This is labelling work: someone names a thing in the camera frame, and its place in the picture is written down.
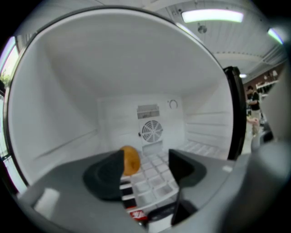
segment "ceiling light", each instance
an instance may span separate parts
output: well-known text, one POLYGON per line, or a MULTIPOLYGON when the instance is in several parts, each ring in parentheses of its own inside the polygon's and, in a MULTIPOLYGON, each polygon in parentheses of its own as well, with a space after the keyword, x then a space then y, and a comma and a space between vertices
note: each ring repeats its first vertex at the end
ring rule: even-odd
POLYGON ((273 37, 276 41, 278 41, 281 45, 283 44, 283 41, 279 37, 279 35, 274 31, 274 29, 270 28, 268 30, 268 34, 273 37))
POLYGON ((244 15, 240 12, 221 9, 190 10, 182 12, 182 18, 185 23, 204 20, 226 20, 241 23, 243 17, 244 15))

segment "man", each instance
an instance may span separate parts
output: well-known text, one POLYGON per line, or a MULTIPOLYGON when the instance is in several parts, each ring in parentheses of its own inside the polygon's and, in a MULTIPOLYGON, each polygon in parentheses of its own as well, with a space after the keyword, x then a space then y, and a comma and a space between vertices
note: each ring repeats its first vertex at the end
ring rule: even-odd
POLYGON ((246 90, 246 94, 248 96, 248 102, 247 104, 251 106, 251 117, 257 118, 258 123, 252 125, 252 134, 253 136, 257 135, 260 130, 260 104, 259 104, 259 94, 258 92, 254 91, 254 88, 252 86, 248 86, 246 90))

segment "beige pants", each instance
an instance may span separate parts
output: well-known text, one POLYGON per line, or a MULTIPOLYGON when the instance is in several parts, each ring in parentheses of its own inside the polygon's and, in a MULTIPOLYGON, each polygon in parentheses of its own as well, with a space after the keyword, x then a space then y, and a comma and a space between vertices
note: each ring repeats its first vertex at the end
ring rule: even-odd
POLYGON ((257 118, 259 120, 258 125, 253 125, 252 126, 252 134, 253 136, 257 135, 260 131, 260 118, 261 118, 261 111, 260 110, 252 110, 251 111, 251 117, 252 118, 257 118))

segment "orange fruit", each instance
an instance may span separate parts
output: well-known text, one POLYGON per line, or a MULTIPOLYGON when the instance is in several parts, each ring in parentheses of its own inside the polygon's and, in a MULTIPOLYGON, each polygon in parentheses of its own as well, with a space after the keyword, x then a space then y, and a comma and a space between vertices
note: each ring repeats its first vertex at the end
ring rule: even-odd
POLYGON ((125 176, 131 176, 140 169, 140 157, 135 148, 124 146, 120 148, 124 151, 124 172, 125 176))

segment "fan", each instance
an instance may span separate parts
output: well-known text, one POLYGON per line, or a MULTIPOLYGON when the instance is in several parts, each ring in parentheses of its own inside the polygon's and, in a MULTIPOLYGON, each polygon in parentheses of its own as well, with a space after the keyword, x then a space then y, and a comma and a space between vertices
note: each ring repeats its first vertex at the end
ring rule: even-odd
POLYGON ((157 121, 148 121, 141 130, 142 137, 147 142, 156 142, 162 135, 162 125, 157 121))

